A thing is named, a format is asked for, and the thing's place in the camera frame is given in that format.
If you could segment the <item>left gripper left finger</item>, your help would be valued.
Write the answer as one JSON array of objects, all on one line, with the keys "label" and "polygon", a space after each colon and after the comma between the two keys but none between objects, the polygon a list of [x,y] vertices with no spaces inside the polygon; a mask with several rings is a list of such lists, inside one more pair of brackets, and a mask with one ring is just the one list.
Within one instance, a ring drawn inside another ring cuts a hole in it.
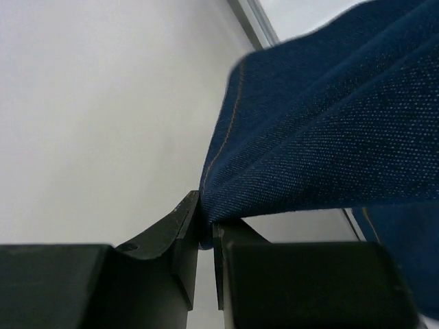
[{"label": "left gripper left finger", "polygon": [[2,328],[185,328],[199,194],[117,247],[1,246]]}]

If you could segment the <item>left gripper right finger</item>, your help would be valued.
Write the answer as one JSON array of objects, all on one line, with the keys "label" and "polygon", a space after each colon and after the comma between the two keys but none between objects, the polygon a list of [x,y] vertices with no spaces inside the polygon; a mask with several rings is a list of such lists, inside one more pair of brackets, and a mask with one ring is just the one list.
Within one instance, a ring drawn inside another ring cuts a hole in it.
[{"label": "left gripper right finger", "polygon": [[271,243],[242,220],[213,226],[226,328],[417,328],[399,268],[367,242]]}]

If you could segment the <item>dark blue denim trousers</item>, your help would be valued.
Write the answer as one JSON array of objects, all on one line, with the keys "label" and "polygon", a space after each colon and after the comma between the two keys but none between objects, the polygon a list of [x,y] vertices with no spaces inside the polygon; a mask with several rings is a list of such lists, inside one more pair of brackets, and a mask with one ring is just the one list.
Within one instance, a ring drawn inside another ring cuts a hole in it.
[{"label": "dark blue denim trousers", "polygon": [[215,222],[350,208],[438,318],[438,2],[371,1],[242,58],[200,179]]}]

